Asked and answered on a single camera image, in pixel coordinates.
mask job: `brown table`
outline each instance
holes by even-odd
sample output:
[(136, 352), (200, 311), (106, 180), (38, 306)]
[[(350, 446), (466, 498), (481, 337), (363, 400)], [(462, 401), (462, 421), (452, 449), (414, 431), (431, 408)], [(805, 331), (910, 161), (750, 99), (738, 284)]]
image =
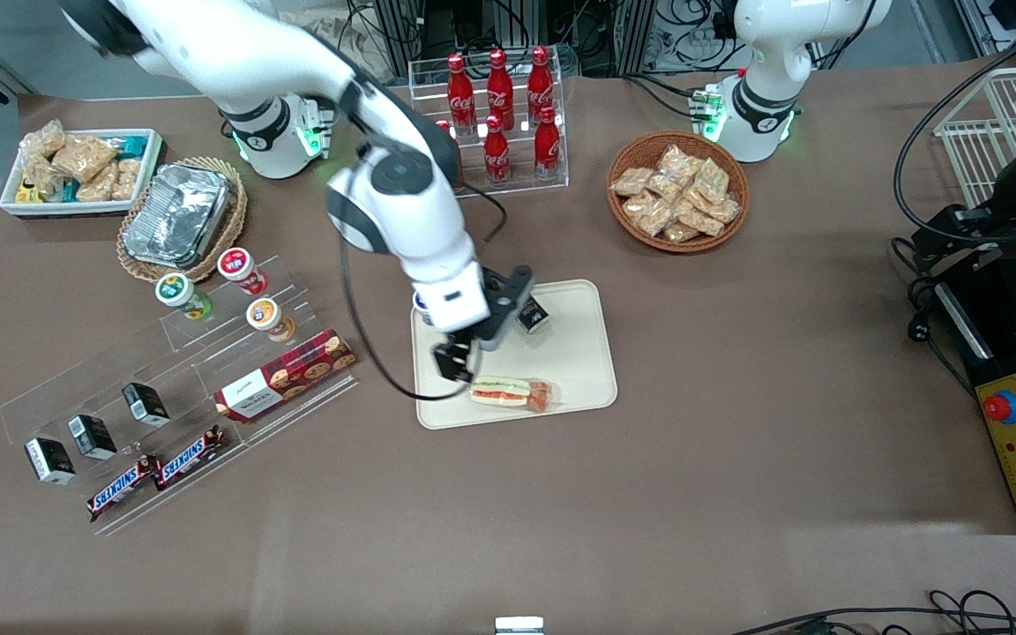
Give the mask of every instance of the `brown table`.
[[(485, 263), (595, 282), (617, 403), (427, 431), (360, 365), (350, 394), (113, 538), (34, 482), (0, 423), (0, 632), (431, 634), (529, 614), (553, 634), (733, 632), (972, 585), (1016, 612), (999, 467), (972, 402), (906, 340), (886, 256), (910, 233), (895, 152), (971, 68), (818, 73), (785, 147), (747, 168), (745, 229), (697, 257), (634, 242), (605, 200), (618, 148), (681, 120), (628, 83), (571, 81), (570, 188), (504, 197), (511, 221)], [(149, 126), (173, 160), (242, 168), (201, 98), (27, 98), (21, 112), (24, 130)], [(907, 171), (925, 211), (951, 200), (929, 145)], [(351, 337), (324, 213), (333, 170), (245, 170), (242, 244), (288, 258)], [(464, 209), (474, 235), (495, 221), (483, 201)], [(0, 211), (0, 404), (164, 313), (117, 264), (117, 227)], [(405, 277), (392, 258), (352, 266), (371, 336), (408, 383)]]

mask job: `white tray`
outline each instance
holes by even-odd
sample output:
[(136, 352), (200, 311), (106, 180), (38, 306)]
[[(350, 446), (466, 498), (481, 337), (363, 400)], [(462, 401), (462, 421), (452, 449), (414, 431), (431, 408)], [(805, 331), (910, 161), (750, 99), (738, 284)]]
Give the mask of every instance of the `white tray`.
[[(541, 378), (559, 386), (556, 405), (544, 414), (515, 407), (480, 405), (462, 393), (445, 401), (419, 401), (418, 421), (427, 429), (455, 429), (459, 426), (508, 422), (512, 419), (542, 418), (545, 415), (577, 412), (606, 407), (618, 398), (618, 379), (610, 358), (610, 340), (601, 317), (598, 289), (589, 280), (568, 280), (536, 284), (531, 291), (548, 312), (547, 322), (535, 333), (514, 324), (500, 348), (480, 355), (480, 375), (509, 378)], [(441, 333), (410, 313), (415, 342), (415, 385), (421, 394), (448, 394), (454, 382), (438, 374), (431, 350), (444, 341)]]
[(140, 197), (146, 188), (154, 166), (158, 161), (158, 151), (163, 149), (163, 137), (150, 128), (113, 128), (108, 130), (65, 130), (68, 134), (96, 134), (98, 137), (147, 137), (148, 144), (143, 148), (143, 165), (136, 177), (136, 188), (132, 189), (132, 197), (126, 201), (71, 202), (71, 204), (16, 204), (15, 194), (21, 183), (21, 151), (15, 153), (15, 163), (10, 169), (10, 177), (0, 196), (0, 206), (20, 217), (73, 217), (73, 216), (109, 216), (132, 209), (132, 202)]

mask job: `woven basket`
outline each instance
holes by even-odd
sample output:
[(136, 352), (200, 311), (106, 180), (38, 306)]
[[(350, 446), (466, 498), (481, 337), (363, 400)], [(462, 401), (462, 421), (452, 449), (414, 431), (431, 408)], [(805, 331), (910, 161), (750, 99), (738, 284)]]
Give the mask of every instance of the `woven basket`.
[[(649, 237), (638, 230), (637, 226), (634, 226), (633, 221), (625, 215), (625, 210), (622, 209), (624, 199), (610, 189), (610, 184), (618, 181), (618, 177), (621, 177), (626, 170), (631, 168), (656, 169), (657, 161), (660, 160), (661, 155), (664, 155), (665, 148), (671, 143), (677, 144), (677, 147), (685, 150), (689, 156), (712, 157), (731, 178), (726, 191), (739, 202), (739, 216), (735, 217), (735, 220), (731, 221), (718, 237), (696, 237), (683, 243), (671, 243), (662, 238)], [(747, 175), (743, 172), (742, 166), (739, 166), (739, 162), (735, 161), (735, 157), (720, 145), (699, 136), (699, 134), (680, 130), (650, 132), (643, 137), (637, 137), (622, 148), (610, 166), (610, 177), (606, 179), (606, 198), (610, 201), (610, 210), (614, 212), (614, 217), (618, 219), (622, 228), (625, 228), (626, 232), (652, 248), (673, 253), (695, 253), (721, 245), (739, 232), (739, 228), (747, 218), (747, 210), (751, 208), (751, 188), (747, 185)]]
[(136, 198), (136, 203), (132, 205), (128, 216), (124, 217), (124, 221), (120, 225), (120, 235), (117, 237), (117, 257), (120, 258), (121, 266), (128, 270), (132, 276), (140, 278), (140, 280), (154, 282), (160, 277), (166, 276), (167, 273), (174, 272), (185, 273), (187, 277), (192, 278), (195, 282), (204, 280), (214, 272), (214, 269), (217, 267), (217, 257), (221, 256), (223, 252), (229, 250), (234, 245), (239, 235), (242, 234), (242, 226), (245, 225), (245, 205), (247, 201), (245, 186), (242, 185), (242, 177), (238, 175), (237, 170), (234, 170), (234, 166), (214, 157), (186, 157), (186, 160), (175, 163), (189, 165), (192, 168), (205, 168), (206, 170), (220, 172), (231, 180), (231, 184), (234, 185), (234, 191), (231, 193), (230, 202), (226, 204), (226, 210), (223, 211), (221, 220), (218, 221), (217, 229), (214, 230), (214, 238), (210, 242), (212, 246), (209, 252), (206, 252), (206, 256), (198, 264), (195, 264), (192, 268), (183, 270), (172, 269), (170, 266), (153, 264), (152, 262), (134, 260), (124, 250), (124, 234), (128, 232), (130, 221), (143, 209), (144, 202), (148, 200), (148, 194), (151, 193), (151, 186), (148, 185), (148, 188), (143, 190), (140, 197)]

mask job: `aluminum foil container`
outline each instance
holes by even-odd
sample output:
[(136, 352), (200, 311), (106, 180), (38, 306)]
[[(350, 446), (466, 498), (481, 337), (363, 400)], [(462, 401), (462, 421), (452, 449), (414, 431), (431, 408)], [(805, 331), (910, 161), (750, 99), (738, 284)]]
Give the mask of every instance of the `aluminum foil container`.
[(230, 179), (213, 170), (163, 166), (143, 209), (124, 233), (128, 256), (177, 269), (198, 264), (230, 203), (231, 189)]

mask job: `coca-cola bottle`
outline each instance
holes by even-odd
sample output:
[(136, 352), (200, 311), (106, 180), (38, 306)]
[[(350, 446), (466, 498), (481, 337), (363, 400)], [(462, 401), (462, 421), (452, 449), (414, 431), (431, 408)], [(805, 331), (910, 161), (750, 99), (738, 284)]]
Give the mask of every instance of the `coca-cola bottle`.
[[(438, 125), (438, 128), (444, 130), (444, 133), (449, 134), (449, 122), (444, 119), (439, 119), (434, 122)], [(452, 191), (460, 192), (462, 191), (462, 174), (460, 174), (460, 145), (457, 144), (457, 140), (450, 136), (449, 139), (452, 141), (452, 145), (457, 148), (457, 174), (446, 174), (449, 178), (449, 184), (452, 185)]]
[(535, 178), (554, 181), (559, 176), (559, 129), (556, 109), (539, 109), (539, 126), (535, 129)]
[(508, 163), (508, 139), (501, 128), (500, 117), (491, 114), (485, 123), (489, 126), (489, 136), (485, 137), (485, 174), (492, 188), (504, 188), (511, 178)]
[(552, 70), (548, 69), (550, 54), (541, 44), (531, 49), (531, 75), (527, 76), (527, 122), (535, 129), (539, 125), (539, 110), (552, 105)]
[(464, 74), (464, 58), (460, 53), (452, 53), (446, 63), (449, 65), (449, 83), (446, 96), (449, 98), (449, 112), (452, 125), (459, 137), (477, 136), (477, 105), (472, 103), (472, 82)]
[(493, 49), (489, 53), (489, 65), (492, 72), (489, 73), (489, 112), (500, 117), (500, 124), (505, 130), (516, 128), (516, 114), (512, 112), (511, 103), (511, 77), (505, 70), (505, 62), (508, 56), (501, 49)]

